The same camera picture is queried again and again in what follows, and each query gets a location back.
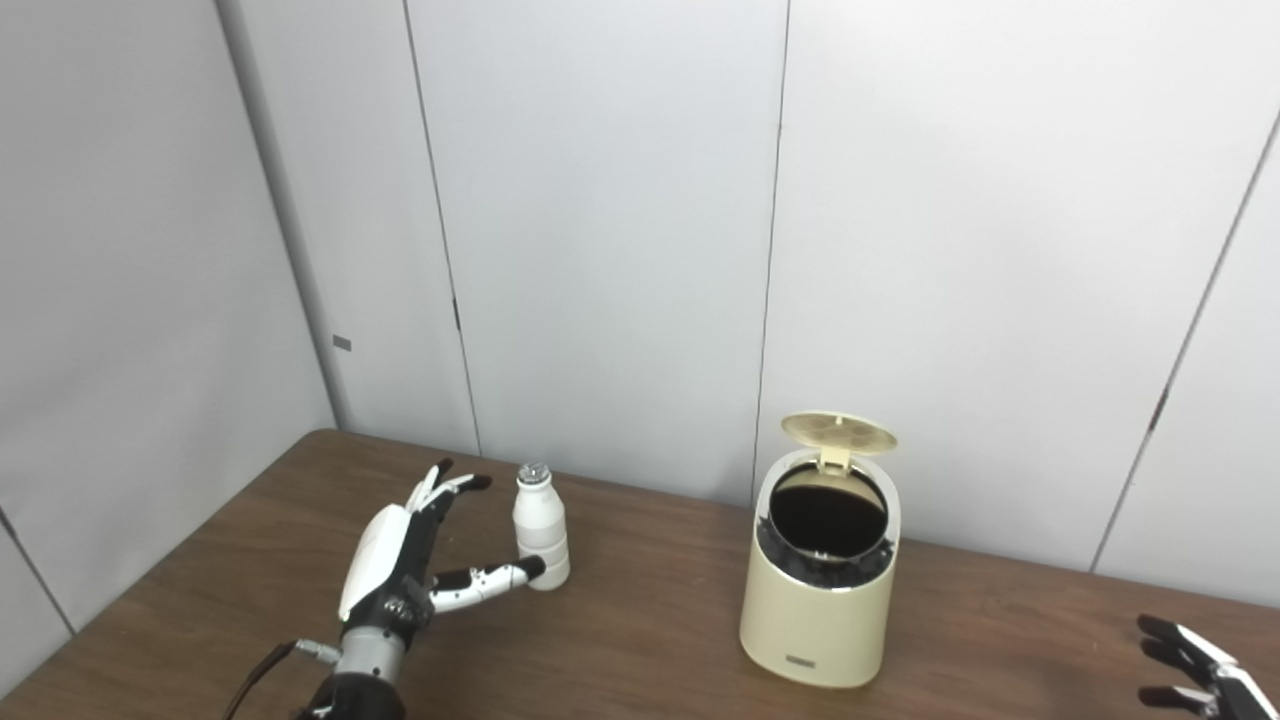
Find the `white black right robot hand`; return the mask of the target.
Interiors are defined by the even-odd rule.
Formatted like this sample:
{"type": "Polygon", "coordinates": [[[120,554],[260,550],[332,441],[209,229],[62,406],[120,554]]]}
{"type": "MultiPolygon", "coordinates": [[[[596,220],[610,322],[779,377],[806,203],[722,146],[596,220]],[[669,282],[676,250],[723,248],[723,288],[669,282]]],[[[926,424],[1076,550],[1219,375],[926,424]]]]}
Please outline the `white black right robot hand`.
{"type": "Polygon", "coordinates": [[[1178,623],[1140,614],[1140,650],[1148,659],[1174,667],[1196,683],[1146,685],[1139,702],[1148,708],[1176,708],[1199,719],[1277,719],[1277,707],[1257,680],[1225,650],[1178,623]]]}

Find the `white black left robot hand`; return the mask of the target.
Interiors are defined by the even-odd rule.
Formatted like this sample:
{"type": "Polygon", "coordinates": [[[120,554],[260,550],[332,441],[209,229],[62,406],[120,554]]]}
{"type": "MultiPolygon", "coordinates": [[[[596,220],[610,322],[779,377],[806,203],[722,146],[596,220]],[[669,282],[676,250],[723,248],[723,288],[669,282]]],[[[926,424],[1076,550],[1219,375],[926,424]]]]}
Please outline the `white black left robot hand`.
{"type": "Polygon", "coordinates": [[[349,565],[338,618],[340,633],[358,628],[389,632],[412,644],[440,612],[453,612],[529,585],[547,573],[543,557],[429,573],[438,532],[456,498],[492,486],[486,475],[447,478],[452,460],[433,465],[403,503],[375,514],[349,565]]]}

